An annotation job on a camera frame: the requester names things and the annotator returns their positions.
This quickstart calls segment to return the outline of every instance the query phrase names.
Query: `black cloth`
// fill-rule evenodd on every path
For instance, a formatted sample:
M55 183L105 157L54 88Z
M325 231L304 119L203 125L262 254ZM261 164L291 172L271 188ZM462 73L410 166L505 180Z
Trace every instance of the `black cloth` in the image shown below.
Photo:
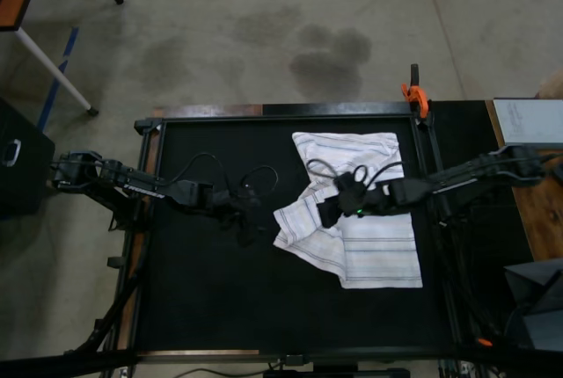
M335 275L272 245L279 230L272 212L295 201L309 183L291 139L297 131L396 133L406 174L419 174L413 131L404 118L168 123L161 176L173 177L193 155L206 151L223 161L233 183L259 164L272 165L280 182L263 200L259 215L267 233L245 249L213 219L185 216L157 203L137 349L306 353L450 342L423 210L413 213L413 226L424 288L344 290ZM223 186L212 160L198 161L186 176ZM258 193L271 184L266 173L257 179Z

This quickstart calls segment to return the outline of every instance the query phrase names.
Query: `floor stain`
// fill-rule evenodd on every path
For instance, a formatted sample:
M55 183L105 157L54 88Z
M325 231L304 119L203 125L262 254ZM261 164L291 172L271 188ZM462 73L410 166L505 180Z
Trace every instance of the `floor stain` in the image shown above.
M298 33L305 47L289 64L297 90L310 101L350 101L362 89L360 65L371 57L371 40L348 28L331 33L319 25L307 25Z
M212 67L225 82L227 87L235 93L238 102L245 101L242 88L242 78L245 73L245 61L240 57L227 57L212 62Z
M233 38L256 47L267 47L285 40L301 22L297 6L284 6L278 11L261 11L239 18Z
M303 47L322 48L333 42L333 33L326 26L309 24L299 31L297 38Z
M128 75L140 81L145 89L162 93L190 81L191 73L184 54L187 41L171 37L149 45L138 64L128 69Z

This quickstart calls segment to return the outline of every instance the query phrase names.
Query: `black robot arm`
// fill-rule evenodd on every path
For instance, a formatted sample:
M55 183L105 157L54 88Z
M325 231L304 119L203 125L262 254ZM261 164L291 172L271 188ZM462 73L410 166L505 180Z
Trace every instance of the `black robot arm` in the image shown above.
M352 172L334 179L339 194L318 204L323 226L332 227L341 215L404 214L422 201L478 181L534 186L546 176L544 163L559 154L539 156L532 147L507 146L426 178L395 178L377 182L373 190L356 181Z
M52 185L64 193L85 194L113 212L116 229L132 226L139 196L168 201L183 214L206 215L223 226L240 226L238 242L252 242L248 214L260 205L250 186L237 194L216 190L213 184L193 180L166 180L156 175L104 159L92 151L69 152L54 163Z

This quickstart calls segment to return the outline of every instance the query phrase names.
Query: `white towel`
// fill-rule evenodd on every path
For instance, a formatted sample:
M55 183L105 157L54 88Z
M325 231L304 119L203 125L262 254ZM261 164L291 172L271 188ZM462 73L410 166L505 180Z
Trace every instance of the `white towel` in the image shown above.
M369 168L368 179L385 165L401 159L395 134L298 132L293 134L293 141L305 166L309 160L319 158L341 174L364 164ZM330 174L320 164L311 168ZM403 169L397 166L382 173L378 180L402 177ZM335 273L344 288L422 287L410 214L342 216L334 227L325 229L317 204L338 191L329 178L310 172L309 178L311 184L295 203L274 212L281 227L275 246Z

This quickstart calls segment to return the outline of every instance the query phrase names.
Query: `drawer handle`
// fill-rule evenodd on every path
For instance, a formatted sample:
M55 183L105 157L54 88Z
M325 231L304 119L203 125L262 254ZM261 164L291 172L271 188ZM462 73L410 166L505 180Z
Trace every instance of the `drawer handle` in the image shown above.
M19 157L19 150L21 149L21 141L19 139L14 139L8 142L4 148L4 154L2 156L2 165L6 167L12 167Z

